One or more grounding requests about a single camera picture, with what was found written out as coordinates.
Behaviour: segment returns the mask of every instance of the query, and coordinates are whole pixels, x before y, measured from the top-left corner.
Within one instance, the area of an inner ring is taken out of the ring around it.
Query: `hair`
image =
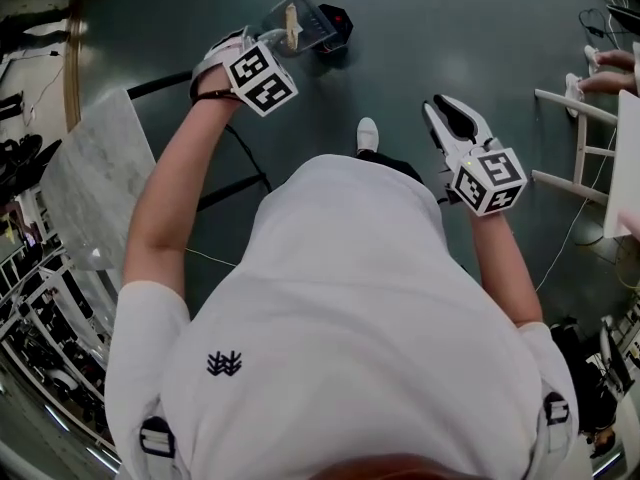
[[[611,449],[615,446],[615,444],[616,444],[616,435],[615,433],[612,432],[611,435],[604,442],[604,444],[601,444],[599,446],[596,445],[596,449],[593,452],[593,455],[591,456],[591,458],[595,459],[597,457],[602,457],[603,455],[606,455],[611,451]]]

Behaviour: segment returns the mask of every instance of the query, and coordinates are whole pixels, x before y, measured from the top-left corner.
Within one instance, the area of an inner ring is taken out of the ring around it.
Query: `white t-shirt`
[[[517,479],[541,377],[577,434],[549,329],[517,329],[453,261],[433,195],[387,167],[322,156],[265,198],[241,264],[193,322],[166,287],[122,289],[106,409],[130,470],[160,393],[194,480],[302,480],[394,452]]]

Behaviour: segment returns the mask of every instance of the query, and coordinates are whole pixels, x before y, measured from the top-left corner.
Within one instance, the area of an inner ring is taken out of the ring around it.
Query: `dark floor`
[[[114,87],[132,87],[190,69],[223,34],[259,22],[279,1],[84,0],[83,107]],[[315,1],[347,8],[355,24],[350,65],[318,76],[310,69],[310,59],[286,61],[300,96],[264,119],[242,109],[233,123],[274,184],[284,182],[315,155],[353,154],[356,125],[367,115],[380,128],[381,151],[411,161],[427,185],[438,190],[442,158],[420,113],[421,102],[435,93],[458,98],[483,114],[502,142],[515,148],[526,171],[537,168],[571,178],[572,122],[563,109],[538,105],[533,89],[563,92],[567,72],[586,74],[582,49],[587,37],[577,16],[585,8],[604,10],[602,0]],[[627,48],[630,40],[625,36]],[[607,44],[595,42],[601,49]],[[616,103],[601,98],[598,104],[614,110]],[[156,157],[188,107],[186,85],[136,101]],[[612,130],[594,126],[592,132],[593,145],[606,145]],[[609,173],[610,167],[603,173],[605,187]],[[249,174],[250,163],[228,136],[205,192]],[[191,246],[239,261],[263,196],[261,188],[254,188],[200,214]],[[509,213],[536,284],[581,202],[576,196],[531,185]],[[443,213],[453,256],[477,277],[464,208],[447,207]],[[601,212],[589,205],[584,214],[540,296],[549,322],[571,314],[589,333],[597,328],[599,316],[626,308],[629,291],[619,283],[611,263],[574,245],[593,241],[601,231]],[[598,246],[612,249],[617,244]],[[599,253],[611,257],[613,252]],[[640,274],[625,272],[629,281]],[[227,273],[227,267],[188,259],[192,311]]]

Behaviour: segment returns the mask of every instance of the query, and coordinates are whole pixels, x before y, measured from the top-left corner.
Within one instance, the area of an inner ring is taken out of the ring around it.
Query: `white marble surface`
[[[121,270],[129,221],[155,166],[126,91],[85,113],[40,182],[54,229],[79,269]]]

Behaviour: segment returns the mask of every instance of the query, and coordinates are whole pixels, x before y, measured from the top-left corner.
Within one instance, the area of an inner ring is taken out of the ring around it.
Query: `person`
[[[27,34],[26,31],[38,25],[62,21],[70,14],[69,8],[66,8],[7,16],[0,21],[0,59],[18,50],[34,50],[67,42],[69,33],[64,30],[56,30],[41,36]]]
[[[216,68],[198,90],[229,87]],[[131,219],[105,407],[133,478],[148,477],[140,429],[157,411],[193,480],[523,478],[545,382],[568,402],[570,446],[571,376],[506,218],[470,217],[480,287],[371,119],[358,158],[313,158],[262,201],[190,321],[185,247],[238,105],[195,103]]]
[[[616,442],[613,424],[618,401],[607,388],[600,369],[586,360],[575,323],[553,326],[551,336],[571,373],[578,402],[579,430],[594,446],[591,458],[605,455]]]
[[[21,92],[0,100],[0,121],[19,116],[22,114],[23,108],[24,103],[22,101]]]
[[[584,101],[587,93],[618,94],[629,91],[638,95],[640,85],[640,43],[633,43],[633,53],[622,50],[599,52],[590,45],[584,47],[584,54],[589,63],[589,78],[584,80],[573,73],[565,77],[565,96],[572,100]],[[602,66],[621,69],[624,73],[601,71]],[[571,117],[576,117],[578,111],[567,107]]]

